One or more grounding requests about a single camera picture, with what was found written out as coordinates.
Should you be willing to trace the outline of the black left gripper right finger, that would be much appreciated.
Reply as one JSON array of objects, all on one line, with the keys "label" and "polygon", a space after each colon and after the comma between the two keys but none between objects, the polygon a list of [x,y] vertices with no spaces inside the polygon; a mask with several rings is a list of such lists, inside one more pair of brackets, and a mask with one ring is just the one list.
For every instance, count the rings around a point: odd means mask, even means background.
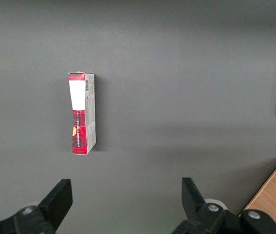
[{"label": "black left gripper right finger", "polygon": [[276,234],[276,222],[267,213],[248,209],[235,215],[206,202],[190,177],[182,178],[182,205],[187,219],[174,234]]}]

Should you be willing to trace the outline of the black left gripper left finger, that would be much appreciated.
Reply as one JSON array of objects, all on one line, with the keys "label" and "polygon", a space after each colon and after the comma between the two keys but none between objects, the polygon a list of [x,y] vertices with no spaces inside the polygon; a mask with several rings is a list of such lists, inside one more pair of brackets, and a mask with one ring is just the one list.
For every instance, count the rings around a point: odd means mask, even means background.
[{"label": "black left gripper left finger", "polygon": [[38,205],[0,220],[0,234],[55,234],[73,203],[70,179],[61,179]]}]

